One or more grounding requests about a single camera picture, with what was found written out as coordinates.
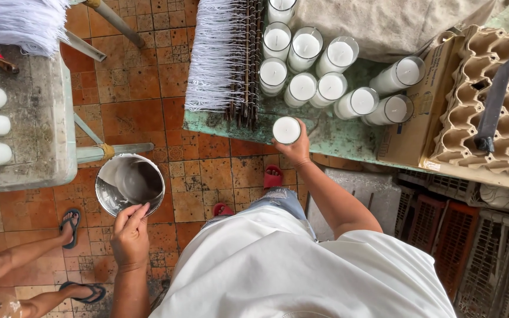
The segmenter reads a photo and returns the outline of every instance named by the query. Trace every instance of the ripped jeans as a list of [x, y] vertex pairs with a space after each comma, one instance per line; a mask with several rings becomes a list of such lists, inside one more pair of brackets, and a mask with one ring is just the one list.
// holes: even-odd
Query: ripped jeans
[[[276, 206], [292, 214], [296, 219], [302, 221], [304, 225], [307, 226], [307, 228], [312, 233], [313, 238], [316, 239], [315, 232], [313, 231], [313, 228], [309, 225], [308, 219], [305, 217], [304, 210], [300, 205], [300, 201], [298, 201], [298, 195], [296, 194], [295, 191], [283, 187], [272, 187], [260, 199], [252, 202], [248, 209], [241, 211], [237, 214], [250, 211], [261, 206]], [[230, 217], [230, 215], [213, 217], [207, 220], [205, 224], [202, 226], [202, 228], [205, 228], [208, 224], [220, 221], [227, 217]]]

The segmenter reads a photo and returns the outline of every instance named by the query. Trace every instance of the hand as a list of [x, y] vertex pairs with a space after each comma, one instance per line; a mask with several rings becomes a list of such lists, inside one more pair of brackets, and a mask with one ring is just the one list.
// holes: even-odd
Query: hand
[[138, 204], [117, 214], [111, 235], [111, 247], [119, 271], [145, 269], [148, 261], [149, 241], [145, 213], [150, 203]]
[[274, 147], [288, 158], [294, 168], [298, 168], [305, 163], [312, 162], [309, 159], [309, 138], [305, 131], [305, 124], [299, 118], [296, 118], [296, 120], [300, 123], [301, 128], [300, 138], [298, 138], [296, 142], [291, 145], [284, 145], [272, 138]]

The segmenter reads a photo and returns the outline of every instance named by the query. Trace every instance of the cardboard box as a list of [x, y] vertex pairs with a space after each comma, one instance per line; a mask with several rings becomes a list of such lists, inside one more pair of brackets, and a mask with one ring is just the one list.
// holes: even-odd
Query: cardboard box
[[414, 103], [414, 114], [405, 123], [386, 127], [377, 154], [379, 161], [423, 168], [435, 148], [433, 138], [443, 128], [439, 116], [447, 109], [445, 95], [454, 85], [451, 75], [459, 67], [463, 39], [452, 37], [428, 52], [424, 79], [402, 91]]

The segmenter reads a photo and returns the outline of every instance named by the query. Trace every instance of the rack of wick rods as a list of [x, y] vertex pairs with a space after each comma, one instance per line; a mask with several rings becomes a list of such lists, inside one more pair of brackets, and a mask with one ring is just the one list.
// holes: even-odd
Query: rack of wick rods
[[241, 75], [235, 77], [240, 84], [231, 84], [231, 90], [242, 92], [244, 100], [237, 103], [231, 101], [225, 112], [229, 121], [237, 121], [237, 127], [246, 127], [254, 130], [258, 119], [258, 68], [260, 66], [261, 38], [263, 25], [263, 0], [247, 0], [245, 7], [237, 10], [246, 10], [247, 19], [244, 24], [244, 38], [235, 39], [244, 43], [244, 52], [237, 56]]

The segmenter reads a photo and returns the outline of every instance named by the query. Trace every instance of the white cotton string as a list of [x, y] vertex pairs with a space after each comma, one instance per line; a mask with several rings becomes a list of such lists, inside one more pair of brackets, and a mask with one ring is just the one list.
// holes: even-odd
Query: white cotton string
[[51, 57], [65, 34], [68, 0], [0, 0], [0, 44]]
[[188, 73], [185, 108], [222, 112], [231, 101], [244, 102], [246, 0], [201, 0]]

